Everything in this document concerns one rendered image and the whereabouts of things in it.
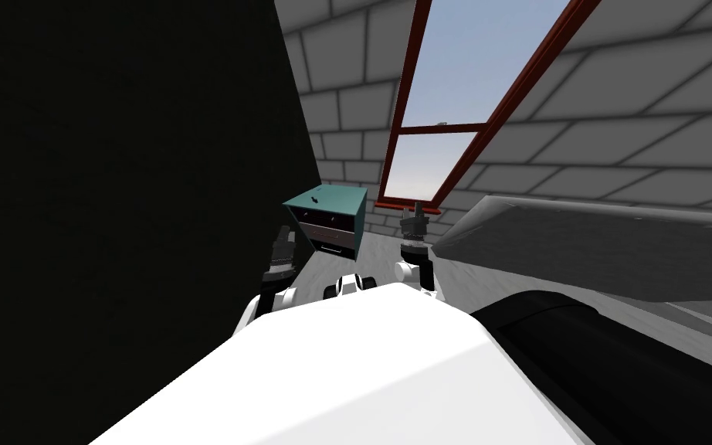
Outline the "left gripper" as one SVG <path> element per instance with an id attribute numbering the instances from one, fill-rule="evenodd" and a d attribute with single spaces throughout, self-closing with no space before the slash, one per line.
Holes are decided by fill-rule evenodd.
<path id="1" fill-rule="evenodd" d="M 291 263 L 295 247 L 295 232 L 289 226 L 282 226 L 273 244 L 272 262 Z"/>

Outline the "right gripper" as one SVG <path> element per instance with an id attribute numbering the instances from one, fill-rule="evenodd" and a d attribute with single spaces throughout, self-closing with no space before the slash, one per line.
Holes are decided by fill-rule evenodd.
<path id="1" fill-rule="evenodd" d="M 404 208 L 399 224 L 403 240 L 424 240 L 429 217 L 426 215 L 422 203 L 416 202 L 413 212 L 410 211 L 410 208 Z"/>

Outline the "teal drawer cabinet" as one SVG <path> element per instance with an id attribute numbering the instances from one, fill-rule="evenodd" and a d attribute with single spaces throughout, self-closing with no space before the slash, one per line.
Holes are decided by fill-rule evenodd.
<path id="1" fill-rule="evenodd" d="M 285 201 L 316 251 L 355 261 L 364 233 L 367 189 L 319 185 Z"/>

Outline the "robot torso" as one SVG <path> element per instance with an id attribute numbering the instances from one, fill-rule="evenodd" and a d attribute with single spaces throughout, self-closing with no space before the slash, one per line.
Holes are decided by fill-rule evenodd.
<path id="1" fill-rule="evenodd" d="M 585 445 L 474 317 L 386 284 L 263 315 L 90 445 Z"/>

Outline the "red framed window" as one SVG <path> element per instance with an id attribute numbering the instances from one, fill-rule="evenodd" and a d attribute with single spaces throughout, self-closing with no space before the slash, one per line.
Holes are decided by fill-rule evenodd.
<path id="1" fill-rule="evenodd" d="M 417 0 L 378 207 L 437 212 L 601 0 Z"/>

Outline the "grey flat slab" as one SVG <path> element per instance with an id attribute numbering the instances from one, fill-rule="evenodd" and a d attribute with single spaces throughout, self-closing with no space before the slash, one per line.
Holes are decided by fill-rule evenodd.
<path id="1" fill-rule="evenodd" d="M 487 196 L 439 258 L 639 301 L 712 301 L 712 213 Z"/>

